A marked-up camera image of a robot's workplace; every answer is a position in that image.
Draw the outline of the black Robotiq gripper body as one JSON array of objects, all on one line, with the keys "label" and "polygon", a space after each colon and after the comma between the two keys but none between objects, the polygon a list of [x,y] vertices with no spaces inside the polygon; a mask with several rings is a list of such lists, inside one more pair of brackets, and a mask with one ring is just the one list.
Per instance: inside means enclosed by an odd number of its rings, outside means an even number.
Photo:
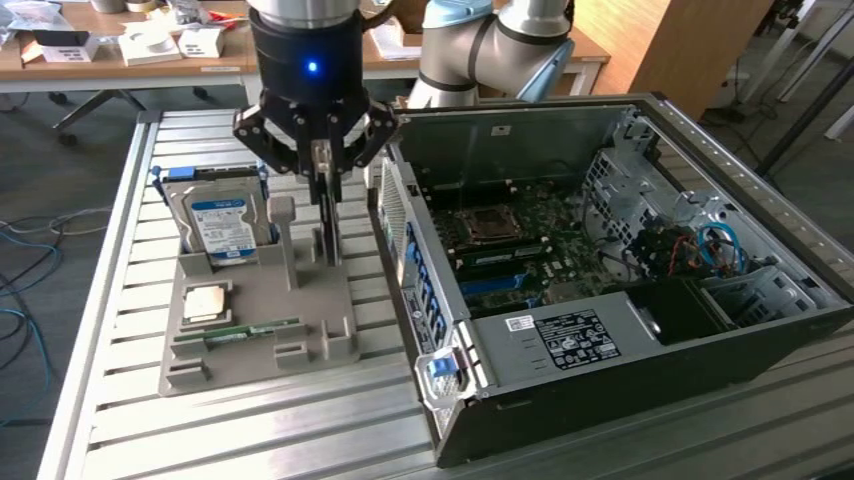
[{"label": "black Robotiq gripper body", "polygon": [[369,101],[363,87],[363,16],[315,29],[282,26],[250,16],[263,85],[259,106],[299,110],[311,138],[329,138],[327,115],[337,104]]}]

